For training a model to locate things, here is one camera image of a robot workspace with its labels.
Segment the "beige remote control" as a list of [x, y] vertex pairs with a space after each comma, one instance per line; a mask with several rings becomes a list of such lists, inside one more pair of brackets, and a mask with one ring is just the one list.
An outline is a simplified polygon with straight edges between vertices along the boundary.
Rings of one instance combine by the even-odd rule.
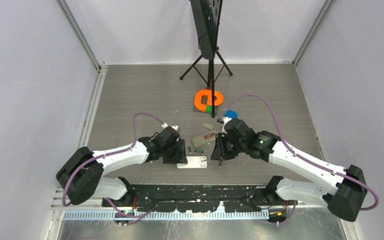
[[201, 135], [195, 136], [191, 139], [194, 147], [199, 147], [205, 144], [210, 143], [216, 139], [216, 135], [218, 134], [217, 130], [211, 130]]

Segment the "beige battery cover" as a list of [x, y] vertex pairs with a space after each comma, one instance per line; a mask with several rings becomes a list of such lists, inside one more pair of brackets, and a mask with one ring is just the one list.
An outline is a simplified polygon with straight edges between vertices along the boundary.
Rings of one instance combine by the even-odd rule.
[[213, 126], [213, 125], [211, 125], [211, 124], [209, 124], [209, 123], [206, 123], [206, 122], [204, 122], [204, 123], [202, 124], [202, 126], [203, 126], [204, 128], [206, 128], [206, 129], [209, 129], [209, 130], [213, 130], [213, 129], [214, 129], [214, 126]]

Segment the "white air conditioner remote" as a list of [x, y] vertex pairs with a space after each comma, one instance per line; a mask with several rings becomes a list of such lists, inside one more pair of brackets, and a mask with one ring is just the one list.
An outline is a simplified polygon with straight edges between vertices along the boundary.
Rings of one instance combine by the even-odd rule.
[[208, 166], [206, 156], [187, 156], [187, 163], [177, 163], [178, 169], [205, 169]]

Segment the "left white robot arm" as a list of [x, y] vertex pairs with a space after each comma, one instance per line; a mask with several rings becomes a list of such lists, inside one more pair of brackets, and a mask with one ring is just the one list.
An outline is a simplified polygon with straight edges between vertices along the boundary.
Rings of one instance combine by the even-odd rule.
[[55, 176], [70, 204], [109, 198], [121, 207], [128, 207], [134, 199], [128, 182], [122, 177], [109, 178], [107, 174], [159, 159], [164, 164], [186, 164], [185, 141], [180, 137], [179, 127], [167, 124], [162, 127], [160, 133], [140, 137], [130, 145], [101, 151], [91, 151], [86, 146], [77, 149]]

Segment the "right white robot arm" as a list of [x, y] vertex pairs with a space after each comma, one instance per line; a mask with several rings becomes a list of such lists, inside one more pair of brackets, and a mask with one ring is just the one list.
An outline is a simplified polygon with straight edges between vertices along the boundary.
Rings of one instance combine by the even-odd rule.
[[327, 208], [336, 217], [355, 222], [368, 194], [363, 170], [327, 163], [295, 147], [268, 131], [255, 132], [238, 118], [220, 117], [222, 126], [210, 158], [214, 161], [235, 159], [246, 154], [252, 159], [289, 169], [308, 181], [273, 176], [265, 189], [271, 205], [282, 201], [301, 201]]

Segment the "blue toy car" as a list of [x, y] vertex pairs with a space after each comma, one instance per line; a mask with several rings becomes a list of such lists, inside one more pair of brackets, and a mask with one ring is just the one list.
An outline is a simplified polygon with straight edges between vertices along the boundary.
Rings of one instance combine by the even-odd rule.
[[238, 114], [236, 111], [234, 110], [227, 110], [225, 113], [224, 113], [224, 116], [227, 117], [227, 118], [231, 118], [231, 119], [235, 119], [238, 117]]

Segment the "orange and green block toy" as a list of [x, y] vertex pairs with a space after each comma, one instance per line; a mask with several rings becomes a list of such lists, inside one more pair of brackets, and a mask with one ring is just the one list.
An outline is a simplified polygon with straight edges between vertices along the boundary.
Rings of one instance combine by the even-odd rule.
[[224, 101], [224, 96], [221, 92], [215, 91], [214, 96], [212, 95], [212, 90], [210, 89], [201, 89], [199, 90], [194, 97], [194, 107], [199, 112], [203, 113], [212, 113], [213, 107], [220, 106]]

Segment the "black tripod stand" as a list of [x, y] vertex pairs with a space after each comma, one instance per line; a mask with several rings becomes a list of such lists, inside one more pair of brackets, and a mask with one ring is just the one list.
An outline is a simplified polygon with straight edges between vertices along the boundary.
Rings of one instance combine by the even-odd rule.
[[[221, 0], [190, 1], [200, 56], [179, 77], [180, 80], [183, 80], [184, 77], [194, 69], [206, 83], [207, 89], [212, 91], [212, 96], [214, 96], [214, 92], [216, 91], [215, 82], [220, 76], [219, 73], [215, 74], [215, 57], [218, 57], [222, 63], [221, 70], [227, 70], [228, 74], [233, 76], [233, 72], [221, 56], [220, 48], [217, 45], [222, 5], [223, 2]], [[204, 77], [196, 67], [201, 59], [208, 60], [207, 77]], [[213, 107], [212, 113], [210, 114], [212, 118], [216, 117], [216, 107]]]

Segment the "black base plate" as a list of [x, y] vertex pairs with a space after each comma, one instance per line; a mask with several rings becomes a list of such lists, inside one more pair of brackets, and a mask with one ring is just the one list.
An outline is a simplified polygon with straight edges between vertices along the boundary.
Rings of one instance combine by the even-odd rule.
[[259, 212], [270, 206], [293, 206], [293, 200], [276, 199], [258, 185], [133, 184], [121, 200], [113, 204], [135, 207], [140, 212], [215, 212], [223, 206], [227, 213]]

